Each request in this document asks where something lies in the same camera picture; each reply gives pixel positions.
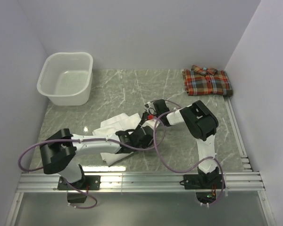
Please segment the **gray floor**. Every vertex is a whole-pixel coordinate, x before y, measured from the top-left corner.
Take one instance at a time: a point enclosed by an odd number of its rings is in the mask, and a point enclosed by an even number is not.
[[[115,115],[143,112],[143,106],[154,99],[169,99],[181,106],[201,100],[217,117],[219,127],[215,139],[217,159],[225,171],[243,170],[238,146],[222,96],[190,97],[184,91],[180,70],[95,70],[89,101],[82,106],[56,106],[49,103],[39,141],[45,140],[63,128],[71,133],[92,135],[100,122]],[[198,151],[195,139],[185,125],[168,128],[159,147],[167,163],[183,170],[196,163]],[[87,171],[167,171],[155,152],[135,153],[108,167],[100,154],[74,158]],[[36,149],[31,168],[41,166]]]
[[[65,193],[26,193],[16,226],[267,225],[257,192],[229,192],[209,209],[199,205],[194,192],[95,195],[97,207],[75,210],[67,205]]]

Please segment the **white basket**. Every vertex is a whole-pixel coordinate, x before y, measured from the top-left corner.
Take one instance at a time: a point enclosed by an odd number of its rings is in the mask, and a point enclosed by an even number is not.
[[[44,63],[37,89],[55,105],[83,105],[90,95],[92,64],[89,53],[52,54]]]

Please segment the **shirt collar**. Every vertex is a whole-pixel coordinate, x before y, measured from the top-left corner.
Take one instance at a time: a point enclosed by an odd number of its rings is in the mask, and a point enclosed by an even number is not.
[[[208,74],[214,75],[217,72],[217,70],[215,68],[212,68],[212,67],[210,67],[210,68],[206,68],[206,67],[201,68],[201,67],[197,67],[196,65],[192,66],[192,71],[194,71],[197,74],[204,75],[204,76],[208,75]]]

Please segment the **black mounting plate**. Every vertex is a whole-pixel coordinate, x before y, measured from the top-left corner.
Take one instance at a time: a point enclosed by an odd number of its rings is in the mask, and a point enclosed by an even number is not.
[[[197,189],[212,189],[212,185],[216,185],[216,189],[222,187],[222,176],[219,174],[214,180],[210,181],[209,184],[200,184],[198,174],[185,174],[183,176],[183,184],[185,190],[197,190]]]
[[[67,191],[72,190],[72,188],[68,187],[65,179],[63,177],[60,177],[58,180],[58,190],[61,191]],[[97,191],[100,189],[100,176],[98,175],[85,175],[85,183],[78,189],[80,190],[86,190],[87,185],[89,185],[88,190],[89,191]]]

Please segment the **plaid cloth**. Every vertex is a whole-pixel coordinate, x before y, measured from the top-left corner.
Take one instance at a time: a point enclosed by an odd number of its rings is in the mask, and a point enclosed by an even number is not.
[[[183,81],[189,96],[217,94],[231,96],[233,90],[225,71],[215,68],[201,68],[193,65],[191,70],[183,70]]]

